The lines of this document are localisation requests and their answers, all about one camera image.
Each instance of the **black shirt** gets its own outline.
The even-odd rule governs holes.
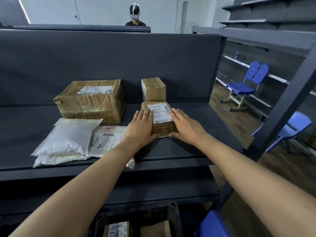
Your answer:
[[[129,22],[126,23],[125,25],[126,25],[126,26],[146,26],[146,24],[143,23],[143,22],[140,22],[138,25],[135,25],[135,24],[133,23],[133,21],[129,21]]]

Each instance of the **chair backrest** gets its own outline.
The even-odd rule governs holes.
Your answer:
[[[247,71],[245,79],[251,80],[255,84],[259,85],[263,81],[263,78],[265,78],[268,72],[269,67],[266,64],[260,65],[259,62],[252,62]]]
[[[289,119],[288,123],[298,131],[303,131],[313,122],[309,119],[308,116],[302,114],[299,111],[295,111]]]
[[[265,76],[268,74],[268,72],[269,67],[266,64],[261,65],[256,75],[252,79],[253,83],[259,85],[263,81],[263,78],[265,78]]]

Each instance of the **person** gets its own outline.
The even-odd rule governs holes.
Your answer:
[[[146,26],[145,23],[141,22],[139,20],[140,10],[139,5],[134,3],[130,6],[130,18],[132,19],[128,23],[126,23],[126,26]]]
[[[178,133],[201,150],[275,237],[316,236],[316,199],[282,177],[209,135],[183,111],[170,112]],[[153,113],[137,111],[125,138],[101,159],[38,207],[10,237],[84,236],[127,162],[158,136],[151,135]]]

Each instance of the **hand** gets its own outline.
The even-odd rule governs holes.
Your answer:
[[[170,115],[176,124],[179,133],[172,132],[169,136],[175,136],[178,139],[194,146],[197,146],[203,137],[208,136],[208,133],[204,130],[200,123],[188,117],[188,115],[182,110],[172,108]]]
[[[149,144],[158,138],[158,134],[150,135],[153,121],[154,113],[149,108],[145,111],[136,111],[132,122],[127,127],[124,139],[133,141],[138,149]]]

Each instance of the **left hand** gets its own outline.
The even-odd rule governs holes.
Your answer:
[[[127,127],[124,139],[133,141],[139,149],[149,144],[159,136],[158,134],[150,135],[153,121],[154,112],[149,108],[145,111],[136,111],[132,122]]]

